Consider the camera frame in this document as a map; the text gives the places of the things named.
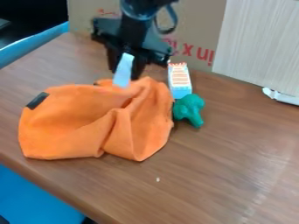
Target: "black label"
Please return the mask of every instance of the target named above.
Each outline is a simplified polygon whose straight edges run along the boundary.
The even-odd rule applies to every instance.
[[[35,97],[30,103],[28,103],[26,107],[29,109],[35,109],[48,96],[48,93],[42,92],[37,97]]]

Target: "white wall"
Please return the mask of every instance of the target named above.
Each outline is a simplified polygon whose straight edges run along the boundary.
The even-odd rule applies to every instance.
[[[227,0],[212,70],[299,96],[299,3]]]

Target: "black object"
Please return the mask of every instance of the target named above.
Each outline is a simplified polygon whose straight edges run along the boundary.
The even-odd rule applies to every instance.
[[[167,66],[173,50],[158,33],[168,34],[175,30],[177,14],[170,5],[174,2],[178,0],[121,0],[122,18],[94,18],[92,39],[107,48],[108,65],[113,73],[123,53],[135,57],[132,80],[139,78],[147,64]],[[156,14],[163,7],[166,7],[174,24],[166,30],[157,27],[156,22]]]
[[[10,224],[10,223],[0,215],[0,224]]]
[[[26,105],[26,107],[29,108],[29,109],[35,109],[48,96],[49,96],[48,93],[42,92],[37,97],[35,97],[30,103],[28,103]]]

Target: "orange cloth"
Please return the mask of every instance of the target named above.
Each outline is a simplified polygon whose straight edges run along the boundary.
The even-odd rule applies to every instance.
[[[127,88],[111,80],[97,84],[50,87],[35,109],[24,108],[19,123],[24,155],[98,158],[105,151],[143,161],[166,144],[173,100],[165,84],[150,77]]]

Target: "cardboard box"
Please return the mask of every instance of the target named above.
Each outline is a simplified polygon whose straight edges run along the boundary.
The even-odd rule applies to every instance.
[[[172,34],[163,37],[177,49],[171,61],[185,61],[190,68],[211,72],[226,0],[180,0],[173,6],[179,24]],[[92,18],[121,15],[120,0],[68,0],[68,10],[71,32],[84,35],[92,31]],[[158,13],[158,23],[171,26],[165,10]]]

